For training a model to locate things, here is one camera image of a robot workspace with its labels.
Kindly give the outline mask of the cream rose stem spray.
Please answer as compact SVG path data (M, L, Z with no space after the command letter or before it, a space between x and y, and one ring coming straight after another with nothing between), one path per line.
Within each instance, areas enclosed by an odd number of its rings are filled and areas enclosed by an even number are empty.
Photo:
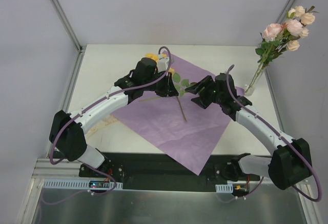
M296 39L292 39L287 43L286 51L296 51L300 47L299 40L302 38L306 38L309 35L308 26L312 25L315 22L316 16L315 14L318 11L315 10L315 6L311 6L309 8L305 8L303 6L296 6L288 10L289 19L284 21L284 26L286 26L287 33L291 33L291 36L296 36ZM277 36L282 32L281 24L278 27L279 31L276 30L275 37L272 38L278 39Z

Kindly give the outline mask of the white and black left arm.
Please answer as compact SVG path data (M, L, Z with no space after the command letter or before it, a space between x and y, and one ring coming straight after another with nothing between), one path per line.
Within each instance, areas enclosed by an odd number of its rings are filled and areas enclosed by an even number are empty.
M108 172L108 159L86 142L90 129L114 111L140 98L145 91L160 97L178 96L172 73L171 59L165 54L155 59L143 57L128 75L118 79L103 96L71 113L63 110L54 115L49 140L68 161L78 160L91 166L96 177Z

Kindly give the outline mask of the pink peony stem spray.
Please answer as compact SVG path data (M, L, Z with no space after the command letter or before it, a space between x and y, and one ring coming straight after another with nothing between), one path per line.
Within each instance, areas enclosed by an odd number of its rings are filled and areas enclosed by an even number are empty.
M307 37L309 30L300 20L288 19L282 24L270 24L261 33L262 42L255 52L259 56L258 68L251 81L244 86L246 96L253 94L259 79L273 60L286 51L296 51L299 39Z

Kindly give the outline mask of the pink and purple wrapping paper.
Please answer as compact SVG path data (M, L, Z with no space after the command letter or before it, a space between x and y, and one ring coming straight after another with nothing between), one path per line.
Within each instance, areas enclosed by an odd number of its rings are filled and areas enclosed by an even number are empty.
M202 109L191 102L193 95L178 98L144 92L141 98L113 112L121 123L199 175L231 119L220 106Z

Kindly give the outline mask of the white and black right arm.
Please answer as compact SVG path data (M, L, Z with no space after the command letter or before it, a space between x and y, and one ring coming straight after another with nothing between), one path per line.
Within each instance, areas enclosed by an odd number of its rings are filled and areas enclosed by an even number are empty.
M249 174L269 178L274 185L285 190L312 176L310 146L304 139L294 139L265 124L252 103L237 94L233 78L220 73L206 76L185 89L195 94L191 101L206 109L218 104L222 112L249 130L268 150L270 157L243 153L231 159L220 169L221 176L230 181L243 180Z

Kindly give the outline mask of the cream printed ribbon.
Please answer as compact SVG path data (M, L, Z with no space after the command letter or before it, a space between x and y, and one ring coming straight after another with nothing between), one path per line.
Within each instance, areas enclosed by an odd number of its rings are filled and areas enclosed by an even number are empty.
M87 133L87 136L91 136L96 133L98 130L104 129L114 123L117 123L118 119L113 115L108 115L99 121L96 125L94 125Z

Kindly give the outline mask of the yellow and pink flower bunch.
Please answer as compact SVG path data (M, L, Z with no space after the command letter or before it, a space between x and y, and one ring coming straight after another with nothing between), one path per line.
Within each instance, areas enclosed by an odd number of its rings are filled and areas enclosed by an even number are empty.
M165 71L170 61L170 58L167 53L147 53L145 57L150 58L156 62L157 72ZM183 95L186 93L185 89L190 86L189 80L182 79L180 74L177 73L172 67L169 68L168 75L171 78L174 90L177 93L175 99L178 101L182 117L184 121L187 122L188 120L182 108L180 98L183 97Z

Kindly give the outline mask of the green leafy stem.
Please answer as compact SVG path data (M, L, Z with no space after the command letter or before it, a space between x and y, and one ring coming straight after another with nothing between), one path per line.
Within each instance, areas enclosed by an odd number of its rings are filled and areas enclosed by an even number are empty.
M185 89L193 86L196 84L196 82L191 82L189 79L187 78L182 78L180 76L179 73L174 72L172 74L172 80L173 80L173 84L175 86L175 89L178 91L179 95L176 98L181 98L184 96L184 94L186 94Z

